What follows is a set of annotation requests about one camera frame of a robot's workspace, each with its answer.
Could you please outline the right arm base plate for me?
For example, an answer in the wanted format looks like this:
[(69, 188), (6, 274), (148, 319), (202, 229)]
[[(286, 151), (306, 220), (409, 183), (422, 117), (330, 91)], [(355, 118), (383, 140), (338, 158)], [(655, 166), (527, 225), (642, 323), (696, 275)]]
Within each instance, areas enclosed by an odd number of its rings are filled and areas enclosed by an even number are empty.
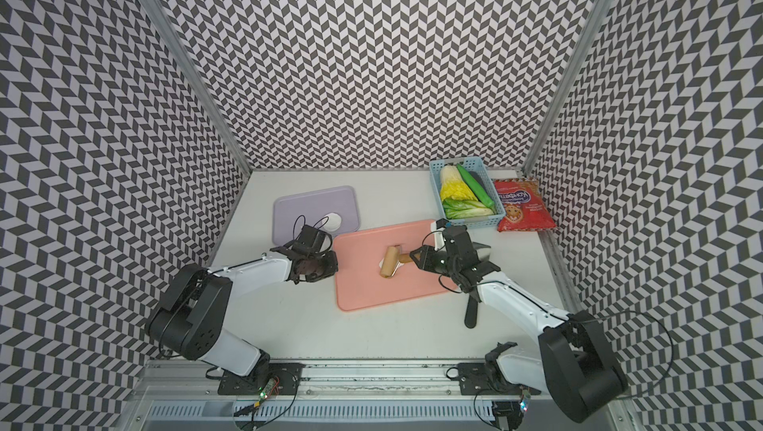
[(526, 385), (510, 383), (496, 365), (488, 363), (457, 363), (455, 367), (447, 369), (445, 377), (456, 381), (460, 392), (465, 396), (476, 396), (478, 393), (486, 395), (522, 396), (528, 391), (530, 396), (540, 395), (542, 392)]

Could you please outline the wooden dough roller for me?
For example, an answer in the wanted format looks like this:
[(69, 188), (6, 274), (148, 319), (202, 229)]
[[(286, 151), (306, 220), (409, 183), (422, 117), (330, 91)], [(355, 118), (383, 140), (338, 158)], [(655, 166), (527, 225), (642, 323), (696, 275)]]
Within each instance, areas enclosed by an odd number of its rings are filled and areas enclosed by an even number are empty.
[(383, 278), (392, 278), (401, 266), (412, 262), (409, 254), (403, 253), (400, 245), (389, 246), (383, 259), (385, 260), (385, 269), (380, 273)]

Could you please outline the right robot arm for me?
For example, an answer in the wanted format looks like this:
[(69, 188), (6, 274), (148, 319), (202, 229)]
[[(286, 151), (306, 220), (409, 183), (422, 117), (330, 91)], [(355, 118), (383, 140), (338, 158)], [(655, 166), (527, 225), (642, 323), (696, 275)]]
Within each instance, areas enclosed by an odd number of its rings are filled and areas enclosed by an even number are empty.
[(520, 354), (514, 342), (485, 356), (488, 391), (518, 391), (520, 410), (533, 391), (545, 393), (567, 418), (582, 423), (628, 389), (620, 361), (590, 313), (568, 312), (530, 294), (490, 260), (488, 245), (472, 242), (464, 226), (439, 228), (432, 236), (433, 244), (409, 252), (416, 267), (450, 279), (471, 301), (500, 312), (536, 341), (536, 357)]

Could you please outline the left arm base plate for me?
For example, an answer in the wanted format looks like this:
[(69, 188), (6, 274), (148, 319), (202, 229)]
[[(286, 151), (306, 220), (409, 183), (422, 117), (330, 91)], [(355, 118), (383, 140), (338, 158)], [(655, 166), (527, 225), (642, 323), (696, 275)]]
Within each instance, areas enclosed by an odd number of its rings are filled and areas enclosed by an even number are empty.
[(247, 377), (239, 377), (230, 371), (225, 371), (219, 382), (218, 395), (260, 395), (271, 379), (277, 381), (274, 390), (279, 396), (296, 395), (303, 370), (303, 363), (287, 361), (271, 363), (266, 369), (255, 369)]

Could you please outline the pink tray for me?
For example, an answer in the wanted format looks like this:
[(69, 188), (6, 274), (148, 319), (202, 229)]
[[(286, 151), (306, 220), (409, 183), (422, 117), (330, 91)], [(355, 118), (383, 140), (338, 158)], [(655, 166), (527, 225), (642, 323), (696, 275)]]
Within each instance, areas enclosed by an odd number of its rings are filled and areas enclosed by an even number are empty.
[(449, 279), (416, 267), (401, 266), (392, 278), (380, 275), (380, 261), (389, 246), (400, 245), (403, 253), (419, 248), (431, 232), (434, 220), (419, 220), (342, 234), (334, 240), (339, 271), (335, 274), (337, 305), (344, 312), (443, 294)]

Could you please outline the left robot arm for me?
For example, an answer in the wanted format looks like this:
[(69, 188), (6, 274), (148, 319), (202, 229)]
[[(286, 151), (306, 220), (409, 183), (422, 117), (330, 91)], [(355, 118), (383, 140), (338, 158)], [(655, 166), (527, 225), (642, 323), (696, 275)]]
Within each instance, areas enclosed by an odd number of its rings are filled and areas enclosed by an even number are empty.
[(196, 263), (182, 267), (151, 312), (145, 333), (162, 351), (250, 381), (266, 379), (268, 353), (225, 328), (230, 302), (273, 284), (318, 282), (338, 270), (333, 236), (306, 224), (296, 238), (255, 260), (217, 270)]

